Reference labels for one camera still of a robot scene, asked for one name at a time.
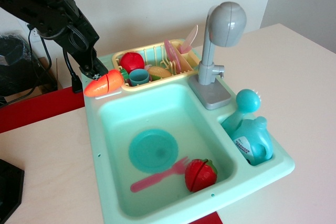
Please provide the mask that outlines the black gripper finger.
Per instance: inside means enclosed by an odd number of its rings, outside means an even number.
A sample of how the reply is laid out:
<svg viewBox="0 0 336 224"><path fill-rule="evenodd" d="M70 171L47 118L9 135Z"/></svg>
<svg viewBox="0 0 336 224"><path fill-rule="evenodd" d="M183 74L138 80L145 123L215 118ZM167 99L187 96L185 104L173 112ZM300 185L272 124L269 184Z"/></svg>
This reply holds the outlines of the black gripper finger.
<svg viewBox="0 0 336 224"><path fill-rule="evenodd" d="M92 80L98 80L108 73L108 69L98 58L88 58L80 64L80 71Z"/></svg>

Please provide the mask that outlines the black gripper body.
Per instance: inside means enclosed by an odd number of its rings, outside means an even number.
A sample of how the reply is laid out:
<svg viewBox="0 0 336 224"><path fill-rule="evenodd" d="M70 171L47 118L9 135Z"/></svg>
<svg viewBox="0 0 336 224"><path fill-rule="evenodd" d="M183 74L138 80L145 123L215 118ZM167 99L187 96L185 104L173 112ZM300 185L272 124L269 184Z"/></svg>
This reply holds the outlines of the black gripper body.
<svg viewBox="0 0 336 224"><path fill-rule="evenodd" d="M81 70L99 70L94 49L99 36L82 11L75 7L50 8L48 38L54 40L78 63Z"/></svg>

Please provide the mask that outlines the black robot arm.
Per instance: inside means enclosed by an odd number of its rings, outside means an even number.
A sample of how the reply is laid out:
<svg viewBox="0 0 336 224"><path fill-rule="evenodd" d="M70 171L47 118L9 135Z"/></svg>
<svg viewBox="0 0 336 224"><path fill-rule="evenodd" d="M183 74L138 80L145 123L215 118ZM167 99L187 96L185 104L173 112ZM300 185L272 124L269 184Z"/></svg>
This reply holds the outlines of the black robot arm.
<svg viewBox="0 0 336 224"><path fill-rule="evenodd" d="M99 36L74 0L1 0L1 8L57 43L86 77L98 80L108 73L94 49Z"/></svg>

